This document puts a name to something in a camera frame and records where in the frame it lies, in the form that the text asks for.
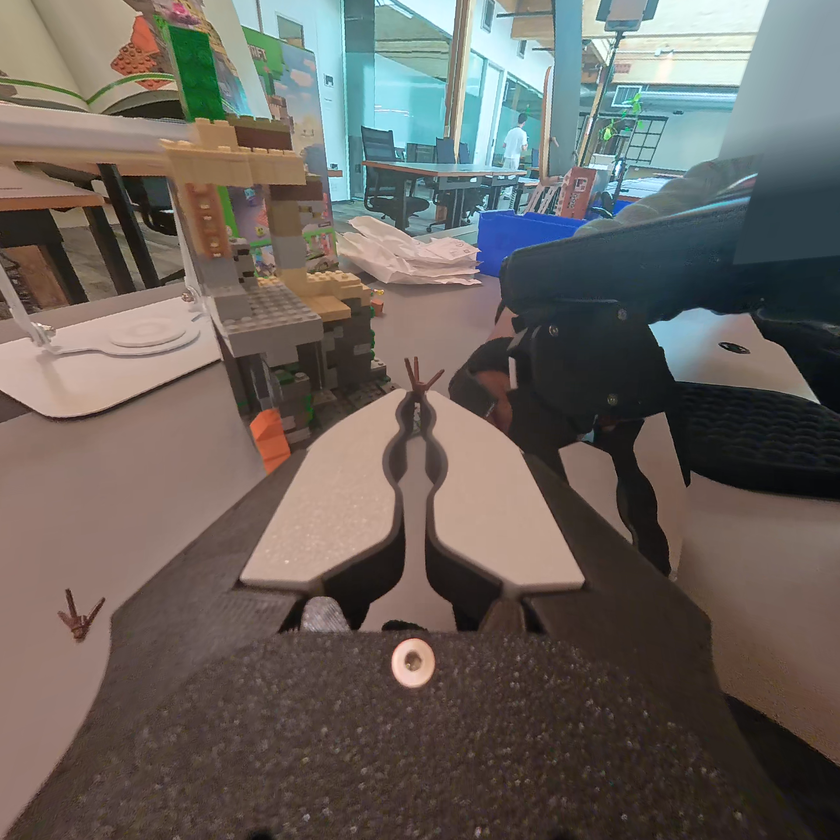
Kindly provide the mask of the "toy brick building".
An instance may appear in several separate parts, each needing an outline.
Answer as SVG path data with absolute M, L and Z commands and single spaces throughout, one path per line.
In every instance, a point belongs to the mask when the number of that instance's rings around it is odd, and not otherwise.
M 192 139 L 162 140 L 168 186 L 185 267 L 196 277 L 197 298 L 209 307 L 221 349 L 237 361 L 250 433 L 266 473 L 291 456 L 271 388 L 275 370 L 323 343 L 324 327 L 371 314 L 371 293 L 340 271 L 307 272 L 301 210 L 320 209 L 322 182 L 291 148 L 282 121 L 230 114 L 218 86 L 208 33 L 159 20 L 173 61 Z M 274 273 L 259 278 L 239 231 L 231 192 L 257 192 L 266 210 Z

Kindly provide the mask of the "black office chair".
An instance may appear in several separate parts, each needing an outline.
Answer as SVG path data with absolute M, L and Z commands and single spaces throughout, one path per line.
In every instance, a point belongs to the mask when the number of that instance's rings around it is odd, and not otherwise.
M 452 138 L 436 138 L 434 160 L 436 163 L 445 165 L 457 164 L 461 162 L 460 153 L 468 151 L 465 143 L 459 143 L 458 152 L 456 152 L 455 141 Z M 441 192 L 440 184 L 440 180 L 435 183 L 434 204 L 445 210 L 446 219 L 452 222 L 451 227 L 467 225 L 471 215 L 482 205 L 483 188 L 477 185 L 463 190 Z
M 399 162 L 393 131 L 365 126 L 362 126 L 360 131 L 365 170 L 364 208 L 390 218 L 398 229 L 405 232 L 408 228 L 408 218 L 429 207 L 427 199 L 413 194 L 418 175 L 373 166 L 373 163 Z

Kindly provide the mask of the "brown toy twig piece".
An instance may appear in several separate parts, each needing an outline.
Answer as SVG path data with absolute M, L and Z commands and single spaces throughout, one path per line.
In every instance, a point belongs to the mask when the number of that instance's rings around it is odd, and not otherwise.
M 419 370 L 419 360 L 416 356 L 414 356 L 412 360 L 405 357 L 404 364 L 409 384 L 411 386 L 409 390 L 409 396 L 411 396 L 412 399 L 411 433 L 413 436 L 420 435 L 420 433 L 424 430 L 423 409 L 427 399 L 426 394 L 443 376 L 445 369 L 440 369 L 428 378 L 427 381 L 423 381 Z
M 75 599 L 70 588 L 65 589 L 66 610 L 58 611 L 57 615 L 63 624 L 67 626 L 74 640 L 83 642 L 89 634 L 91 625 L 106 602 L 103 596 L 90 610 L 88 614 L 80 614 L 77 611 Z

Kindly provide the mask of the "grey desk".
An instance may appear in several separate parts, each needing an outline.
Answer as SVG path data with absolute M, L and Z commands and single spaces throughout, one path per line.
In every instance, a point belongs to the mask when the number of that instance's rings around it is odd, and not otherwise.
M 499 302 L 498 280 L 477 287 L 397 287 L 385 294 L 385 317 L 375 327 L 377 353 L 396 371 L 399 350 L 422 364 L 443 366 L 445 388 L 490 329 Z M 431 489 L 420 455 L 408 445 L 407 560 L 393 591 L 369 608 L 362 629 L 379 631 L 386 618 L 417 620 L 429 631 L 455 631 L 453 608 L 433 592 L 424 567 L 425 494 Z M 254 543 L 300 458 L 279 477 L 266 477 L 222 363 L 163 385 L 103 414 L 52 421 L 2 396 L 2 838 L 37 837 L 40 828 L 14 827 L 59 766 L 94 704 L 102 681 L 111 690 L 107 659 L 117 652 L 115 689 L 129 717 L 182 683 L 181 672 L 247 642 L 278 635 L 279 596 L 223 593 L 209 574 L 233 566 L 230 553 Z M 741 764 L 767 787 L 736 721 L 761 719 L 744 704 L 723 711 L 711 663 L 711 625 L 674 584 L 655 584 L 653 572 L 631 565 L 622 551 L 612 582 L 595 594 L 537 598 L 531 616 L 549 618 L 549 635 L 617 665 L 649 685 L 656 697 L 697 735 L 712 737 L 711 753 Z M 197 563 L 192 583 L 173 595 L 150 595 L 152 580 Z M 69 587 L 87 609 L 104 595 L 100 617 L 77 643 L 57 611 Z

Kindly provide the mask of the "green toy set box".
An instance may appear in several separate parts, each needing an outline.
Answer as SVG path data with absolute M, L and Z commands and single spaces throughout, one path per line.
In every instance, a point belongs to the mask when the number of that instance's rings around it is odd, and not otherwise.
M 338 266 L 338 254 L 315 55 L 255 29 L 244 27 L 243 31 L 271 118 L 286 124 L 290 146 L 303 159 L 308 179 L 320 182 L 315 197 L 298 202 L 307 269 L 310 272 L 331 270 Z M 276 261 L 270 243 L 264 188 L 231 186 L 227 194 L 234 219 L 229 229 L 236 232 L 237 238 L 247 240 L 257 277 L 271 277 Z

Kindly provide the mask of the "white book stand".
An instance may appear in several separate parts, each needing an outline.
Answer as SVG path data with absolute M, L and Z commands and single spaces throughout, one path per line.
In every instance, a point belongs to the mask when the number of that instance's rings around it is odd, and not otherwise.
M 194 124 L 2 104 L 2 159 L 112 164 L 167 174 L 162 142 L 201 138 Z M 192 288 L 181 297 L 54 329 L 26 312 L 5 269 L 2 296 L 24 337 L 2 345 L 2 392 L 50 418 L 103 413 L 219 360 Z

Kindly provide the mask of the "person's right hand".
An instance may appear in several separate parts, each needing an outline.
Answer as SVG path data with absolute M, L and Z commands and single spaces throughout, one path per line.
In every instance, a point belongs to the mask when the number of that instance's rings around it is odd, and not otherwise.
M 512 336 L 491 338 L 481 344 L 458 368 L 448 384 L 449 399 L 489 422 L 509 436 L 513 409 L 509 394 L 513 389 L 509 347 Z

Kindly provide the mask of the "studio light on stand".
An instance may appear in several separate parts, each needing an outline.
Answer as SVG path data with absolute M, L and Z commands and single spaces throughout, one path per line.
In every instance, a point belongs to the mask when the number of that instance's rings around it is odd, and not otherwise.
M 587 155 L 592 141 L 594 126 L 599 116 L 606 86 L 613 77 L 618 48 L 626 34 L 637 32 L 644 21 L 651 20 L 655 16 L 657 5 L 657 1 L 600 2 L 595 14 L 595 20 L 604 24 L 605 33 L 612 35 L 613 40 L 607 53 L 607 63 L 600 71 L 598 77 L 595 99 L 583 124 L 581 142 L 576 157 L 577 165 L 585 165 L 588 160 Z

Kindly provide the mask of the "wooden office table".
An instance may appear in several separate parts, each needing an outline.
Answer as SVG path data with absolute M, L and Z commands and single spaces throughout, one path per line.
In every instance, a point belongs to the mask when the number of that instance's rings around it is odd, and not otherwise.
M 502 191 L 515 187 L 525 176 L 525 171 L 506 169 L 480 164 L 419 164 L 400 161 L 363 161 L 362 165 L 378 172 L 394 174 L 395 201 L 394 221 L 398 229 L 406 231 L 408 212 L 406 209 L 406 184 L 418 179 L 432 178 L 441 193 L 455 193 L 453 209 L 445 221 L 446 229 L 461 226 L 460 219 L 464 205 L 463 193 L 470 189 L 487 186 L 489 189 L 487 209 L 498 208 Z

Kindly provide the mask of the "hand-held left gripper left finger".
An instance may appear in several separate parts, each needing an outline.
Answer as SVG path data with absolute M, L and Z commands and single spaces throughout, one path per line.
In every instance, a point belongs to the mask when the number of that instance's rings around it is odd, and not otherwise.
M 336 601 L 352 627 L 405 566 L 403 495 L 414 402 L 397 388 L 307 450 L 240 573 L 242 585 Z

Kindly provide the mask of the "another person's forearm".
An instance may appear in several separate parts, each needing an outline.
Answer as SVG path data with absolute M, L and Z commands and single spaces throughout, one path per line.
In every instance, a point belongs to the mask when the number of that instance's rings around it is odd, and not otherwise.
M 658 192 L 628 205 L 613 218 L 601 218 L 583 225 L 574 237 L 623 230 L 708 205 L 734 183 L 756 174 L 762 158 L 763 154 L 752 154 L 699 163 L 683 176 L 668 181 Z

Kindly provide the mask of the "wooden side table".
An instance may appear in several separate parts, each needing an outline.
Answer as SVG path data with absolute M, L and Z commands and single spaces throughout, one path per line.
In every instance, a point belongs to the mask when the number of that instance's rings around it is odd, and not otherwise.
M 137 290 L 104 205 L 104 197 L 90 189 L 2 167 L 2 249 L 11 257 L 24 258 L 16 271 L 38 309 L 89 300 L 52 212 L 82 210 L 115 292 Z

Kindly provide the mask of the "open instruction booklet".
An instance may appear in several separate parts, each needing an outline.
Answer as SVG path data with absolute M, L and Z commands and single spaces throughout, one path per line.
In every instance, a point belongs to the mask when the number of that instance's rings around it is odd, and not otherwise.
M 184 120 L 169 25 L 209 37 L 226 112 L 269 117 L 233 2 L 2 1 L 2 101 Z

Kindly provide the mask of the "blue plastic bin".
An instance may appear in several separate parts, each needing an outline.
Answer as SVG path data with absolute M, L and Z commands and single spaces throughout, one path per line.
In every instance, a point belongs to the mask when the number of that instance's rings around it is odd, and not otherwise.
M 515 250 L 571 237 L 584 225 L 584 219 L 540 213 L 481 213 L 477 236 L 479 272 L 498 277 L 501 263 Z

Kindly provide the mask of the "green potted plant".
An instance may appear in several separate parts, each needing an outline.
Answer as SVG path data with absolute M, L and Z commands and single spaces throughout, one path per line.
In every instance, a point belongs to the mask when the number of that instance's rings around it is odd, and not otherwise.
M 619 136 L 621 132 L 627 128 L 627 126 L 633 128 L 636 125 L 644 108 L 642 91 L 636 91 L 630 99 L 623 101 L 621 105 L 622 110 L 620 113 L 617 116 L 612 117 L 600 131 L 600 141 L 608 143 L 614 137 Z

